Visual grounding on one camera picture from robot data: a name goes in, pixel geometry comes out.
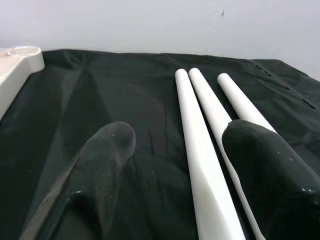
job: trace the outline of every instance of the white plastic tube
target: white plastic tube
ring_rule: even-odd
[[[227,169],[230,173],[233,184],[239,195],[239,198],[241,200],[245,213],[248,217],[248,220],[254,232],[254,235],[257,240],[265,240],[265,237],[262,235],[259,229],[257,221],[251,211],[249,203],[241,187],[238,174],[235,171],[234,167],[232,166],[230,160],[228,159],[225,149],[223,147],[222,135],[225,129],[227,128],[228,123],[230,123],[232,120],[228,115],[228,113],[226,112],[226,110],[224,109],[224,107],[222,106],[217,96],[215,95],[215,93],[210,88],[208,82],[206,81],[204,76],[201,74],[201,72],[197,68],[192,68],[189,71],[189,76],[190,76],[192,85],[194,87],[194,90],[196,92],[196,95],[198,96],[198,99],[201,103],[202,109],[210,124],[214,138],[219,146],[220,152],[227,166]]]
[[[276,132],[228,74],[221,73],[217,80],[241,120],[261,125],[266,129]]]
[[[0,120],[30,74],[45,67],[36,46],[20,46],[0,52]]]
[[[184,69],[175,73],[200,240],[245,240],[196,95]]]

